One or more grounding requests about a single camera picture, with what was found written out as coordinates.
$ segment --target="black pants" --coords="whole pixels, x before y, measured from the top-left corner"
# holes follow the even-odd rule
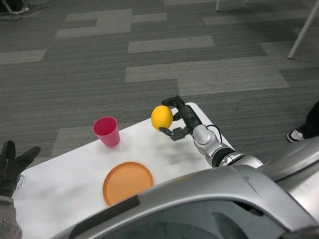
[[[319,136],[319,101],[308,113],[302,133],[304,138]]]

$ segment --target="person's leg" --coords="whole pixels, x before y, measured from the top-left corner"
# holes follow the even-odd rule
[[[319,101],[307,115],[306,123],[287,134],[290,142],[319,136]]]
[[[304,128],[304,138],[316,136],[319,136],[319,101],[308,113]]]

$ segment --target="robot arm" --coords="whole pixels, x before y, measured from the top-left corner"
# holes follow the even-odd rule
[[[183,119],[186,127],[175,128],[173,131],[161,127],[160,130],[173,141],[185,138],[187,134],[190,134],[194,139],[196,148],[205,156],[210,166],[221,167],[231,164],[246,164],[258,168],[263,165],[256,157],[236,152],[226,144],[220,142],[216,134],[200,121],[191,106],[185,105],[179,96],[164,100],[162,104],[164,106],[176,107],[178,112],[173,116],[173,120]]]

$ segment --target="cable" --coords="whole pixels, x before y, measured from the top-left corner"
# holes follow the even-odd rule
[[[221,142],[221,143],[223,142],[223,137],[221,136],[220,129],[219,129],[217,126],[215,126],[215,125],[213,125],[213,124],[210,124],[210,125],[208,125],[208,126],[206,126],[206,127],[207,127],[207,128],[208,128],[208,127],[215,127],[215,128],[218,130],[219,137],[220,137],[220,142]]]

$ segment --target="white table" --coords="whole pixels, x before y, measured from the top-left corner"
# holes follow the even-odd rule
[[[203,124],[212,124],[196,104],[189,105]],[[173,122],[171,129],[178,126],[184,127],[182,120]],[[152,127],[151,119],[120,131],[120,137],[114,148],[97,140],[23,172],[25,184],[13,198],[24,239],[50,238],[107,208],[102,184],[120,163],[146,165],[156,184],[210,168],[190,135],[173,142]]]

